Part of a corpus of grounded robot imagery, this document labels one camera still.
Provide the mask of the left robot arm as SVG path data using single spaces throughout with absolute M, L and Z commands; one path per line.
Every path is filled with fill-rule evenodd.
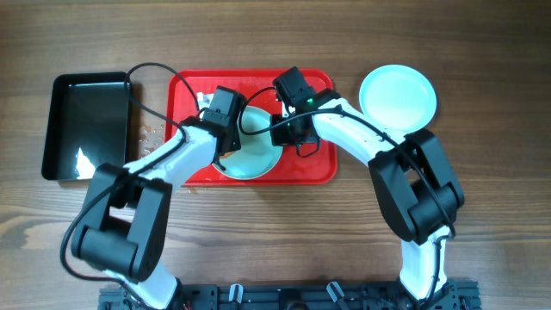
M 197 171 L 239 149 L 237 122 L 245 97 L 219 86 L 197 116 L 178 123 L 176 134 L 145 158 L 100 165 L 81 212 L 62 240 L 70 251 L 115 282 L 145 309 L 184 309 L 181 282 L 159 262 L 170 200 Z

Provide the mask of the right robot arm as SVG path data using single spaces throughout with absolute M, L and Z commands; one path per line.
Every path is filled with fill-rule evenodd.
M 300 140 L 307 135 L 340 146 L 364 163 L 381 214 L 402 240 L 399 281 L 422 308 L 443 289 L 445 243 L 455 237 L 454 222 L 464 194 L 436 136 L 420 128 L 399 133 L 365 115 L 335 90 L 314 90 L 293 67 L 273 85 L 291 115 L 271 126 Z

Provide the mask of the pale blue plate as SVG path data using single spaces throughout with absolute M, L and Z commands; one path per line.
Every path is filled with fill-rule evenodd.
M 257 107 L 247 106 L 242 117 L 242 127 L 247 132 L 258 131 L 270 125 L 270 114 Z M 274 146 L 270 133 L 244 135 L 239 131 L 241 149 L 228 158 L 221 158 L 225 167 L 214 168 L 226 177 L 238 180 L 259 178 L 272 170 L 280 160 L 282 146 Z
M 406 65 L 384 65 L 371 71 L 362 81 L 358 100 L 365 115 L 406 133 L 428 125 L 437 110 L 429 79 Z

